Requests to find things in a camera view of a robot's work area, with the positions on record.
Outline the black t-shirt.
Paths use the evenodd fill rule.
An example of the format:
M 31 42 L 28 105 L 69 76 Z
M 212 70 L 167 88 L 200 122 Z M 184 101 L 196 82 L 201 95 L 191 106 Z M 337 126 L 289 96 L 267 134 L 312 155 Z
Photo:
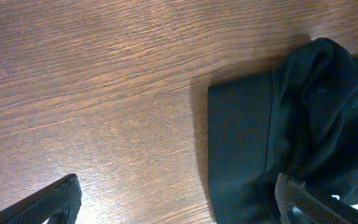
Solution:
M 279 174 L 358 204 L 358 57 L 331 39 L 208 89 L 208 189 L 218 223 L 276 223 Z

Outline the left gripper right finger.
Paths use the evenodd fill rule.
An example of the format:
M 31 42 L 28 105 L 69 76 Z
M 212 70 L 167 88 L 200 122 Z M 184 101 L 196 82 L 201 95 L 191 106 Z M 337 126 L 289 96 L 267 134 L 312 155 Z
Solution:
M 283 173 L 275 184 L 275 199 L 282 224 L 358 224 L 358 210 L 335 198 L 320 196 Z

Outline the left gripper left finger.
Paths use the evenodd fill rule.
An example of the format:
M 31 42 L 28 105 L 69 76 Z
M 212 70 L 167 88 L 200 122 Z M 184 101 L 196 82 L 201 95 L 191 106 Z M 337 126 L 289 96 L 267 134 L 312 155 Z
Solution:
M 76 174 L 68 174 L 0 211 L 0 224 L 74 224 L 81 207 Z

